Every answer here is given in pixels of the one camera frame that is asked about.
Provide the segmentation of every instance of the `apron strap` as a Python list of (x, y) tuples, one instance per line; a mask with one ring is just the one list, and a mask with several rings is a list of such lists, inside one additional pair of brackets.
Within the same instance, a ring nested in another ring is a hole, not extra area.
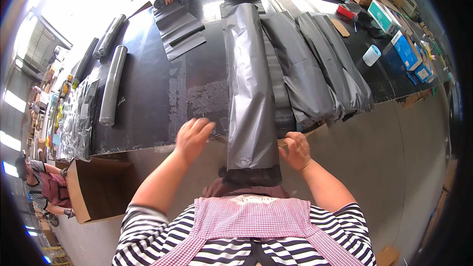
[(317, 225), (311, 225), (306, 239), (332, 266), (364, 266), (328, 233)]
[(189, 235), (172, 250), (156, 260), (151, 266), (186, 266), (197, 255), (207, 240)]

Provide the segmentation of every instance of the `folded plastic sheet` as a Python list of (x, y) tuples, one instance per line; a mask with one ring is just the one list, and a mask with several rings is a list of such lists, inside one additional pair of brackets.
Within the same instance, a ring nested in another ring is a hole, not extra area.
[(334, 50), (335, 55), (339, 59), (343, 68), (352, 77), (358, 88), (361, 90), (361, 93), (363, 94), (361, 96), (361, 111), (372, 111), (374, 108), (374, 102), (371, 89), (364, 80), (363, 76), (361, 76), (358, 69), (355, 67), (353, 59), (350, 56), (345, 44), (343, 43), (338, 31), (335, 29), (334, 25), (327, 16), (316, 15), (313, 16), (313, 19), (316, 21), (320, 30)]
[(259, 14), (251, 3), (227, 8), (222, 19), (229, 92), (226, 182), (275, 186), (281, 178), (268, 176), (281, 174), (275, 105)]
[(68, 114), (60, 123), (59, 158), (90, 162), (90, 136), (94, 119), (100, 68), (79, 83), (70, 97)]
[(157, 6), (160, 8), (154, 9), (154, 18), (169, 61), (205, 42), (203, 34), (199, 32), (205, 28), (204, 24), (184, 6), (176, 1)]
[(111, 127), (115, 124), (118, 88), (120, 87), (121, 72), (123, 71), (127, 52), (128, 49), (125, 46), (118, 45), (110, 63), (98, 120), (104, 126)]
[(87, 68), (88, 63), (92, 59), (92, 54), (94, 52), (95, 47), (98, 44), (98, 38), (92, 39), (92, 42), (89, 44), (84, 56), (82, 59), (80, 59), (79, 64), (77, 66), (77, 70), (74, 74), (74, 78), (78, 79), (79, 81), (82, 81), (82, 76), (84, 75), (84, 72)]
[[(258, 13), (260, 15), (264, 14), (264, 9), (262, 12), (261, 7), (258, 6), (256, 1), (249, 1), (249, 3), (252, 3), (257, 7)], [(241, 3), (243, 3), (241, 0), (227, 0), (225, 3), (222, 3), (220, 5), (222, 18), (227, 16), (226, 12), (231, 10), (231, 7)], [(263, 41), (266, 59), (269, 66), (272, 90), (274, 93), (274, 103), (276, 107), (276, 134), (278, 138), (284, 138), (287, 132), (296, 131), (296, 120), (294, 118), (294, 114), (292, 113), (291, 103), (289, 101), (287, 87), (284, 82), (284, 74), (282, 73), (281, 65), (279, 64), (274, 48), (265, 31), (263, 31)]]
[(316, 21), (309, 13), (304, 13), (295, 20), (307, 45), (319, 62), (325, 81), (343, 104), (345, 113), (359, 113), (362, 108), (363, 93), (353, 78), (342, 67)]
[(307, 129), (323, 119), (336, 121), (340, 118), (343, 105), (325, 83), (296, 23), (285, 13), (261, 17), (261, 22), (281, 64), (297, 123)]

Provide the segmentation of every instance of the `clear plastic wrap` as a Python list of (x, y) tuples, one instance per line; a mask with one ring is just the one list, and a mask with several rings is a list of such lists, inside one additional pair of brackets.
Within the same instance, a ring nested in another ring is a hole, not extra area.
[(71, 94), (68, 114), (60, 126), (59, 158), (90, 162), (90, 137), (100, 68), (95, 68)]
[(125, 46), (118, 45), (110, 63), (99, 118), (100, 124), (104, 126), (111, 127), (115, 124), (118, 88), (120, 87), (121, 72), (123, 71), (127, 52), (128, 49)]

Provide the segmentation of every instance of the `gray plastic bag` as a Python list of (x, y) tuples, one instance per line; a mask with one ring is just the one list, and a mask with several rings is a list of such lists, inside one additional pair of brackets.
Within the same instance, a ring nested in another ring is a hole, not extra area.
[(227, 170), (279, 168), (274, 95), (258, 11), (251, 3), (227, 8), (222, 19), (230, 96)]
[(355, 67), (355, 63), (353, 63), (353, 59), (350, 56), (345, 44), (343, 43), (338, 31), (335, 29), (334, 25), (327, 16), (316, 15), (313, 16), (313, 18), (337, 55), (341, 65), (361, 90), (363, 94), (361, 97), (361, 111), (372, 111), (374, 108), (374, 102), (371, 89), (364, 80), (363, 76), (361, 76), (358, 69)]
[(343, 105), (325, 83), (296, 23), (285, 13), (261, 17), (261, 21), (281, 64), (297, 123), (307, 129), (323, 119), (336, 121), (342, 117)]
[(359, 113), (363, 93), (342, 67), (316, 21), (309, 13), (304, 13), (295, 20), (307, 45), (319, 62), (325, 81), (343, 104), (345, 114)]

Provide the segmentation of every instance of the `black plastic roll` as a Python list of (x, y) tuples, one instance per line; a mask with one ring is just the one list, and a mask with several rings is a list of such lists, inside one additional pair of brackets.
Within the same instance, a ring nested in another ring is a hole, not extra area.
[(98, 38), (94, 38), (92, 42), (89, 44), (86, 50), (86, 53), (84, 54), (82, 59), (80, 59), (79, 65), (77, 66), (76, 73), (74, 74), (74, 78), (78, 79), (79, 82), (83, 80), (83, 75), (87, 68), (87, 64), (92, 59), (92, 54), (97, 44), (98, 44)]
[(358, 69), (355, 67), (355, 63), (353, 63), (353, 59), (350, 56), (345, 44), (343, 43), (338, 31), (335, 29), (329, 18), (325, 15), (316, 15), (313, 17), (313, 19), (316, 21), (320, 30), (325, 35), (328, 43), (334, 50), (343, 68), (353, 78), (356, 85), (361, 90), (363, 94), (361, 98), (361, 111), (369, 112), (373, 110), (374, 102), (371, 89), (364, 80), (363, 76), (361, 76)]
[(111, 127), (115, 124), (115, 109), (117, 106), (118, 88), (120, 86), (121, 72), (125, 64), (128, 49), (118, 45), (115, 49), (110, 69), (108, 70), (105, 91), (103, 92), (102, 107), (100, 108), (100, 124)]
[(307, 129), (323, 119), (336, 121), (343, 115), (343, 105), (325, 83), (296, 23), (285, 13), (261, 21), (281, 64), (297, 123)]
[(98, 53), (98, 48), (100, 47), (100, 45), (102, 44), (103, 42), (103, 39), (105, 38), (105, 35), (107, 35), (107, 32), (108, 30), (110, 29), (110, 27), (112, 26), (112, 24), (114, 23), (116, 18), (114, 18), (111, 22), (110, 22), (110, 25), (107, 27), (107, 29), (105, 30), (105, 33), (102, 35), (102, 38), (97, 42), (97, 45), (95, 45), (95, 49), (94, 49), (94, 52), (92, 53), (92, 58), (94, 58), (95, 60), (100, 60), (102, 58), (102, 55), (100, 55)]
[(307, 45), (319, 62), (325, 81), (343, 104), (345, 113), (359, 113), (362, 108), (363, 93), (342, 67), (316, 21), (309, 13), (304, 13), (295, 20)]
[(115, 35), (117, 34), (118, 30), (120, 29), (121, 24), (125, 21), (126, 16), (125, 15), (120, 15), (117, 18), (114, 19), (112, 22), (112, 25), (108, 29), (108, 31), (104, 34), (103, 40), (100, 43), (100, 46), (98, 47), (98, 54), (100, 56), (106, 56), (108, 53), (108, 50), (110, 49), (110, 45), (112, 44), (112, 41), (115, 38)]

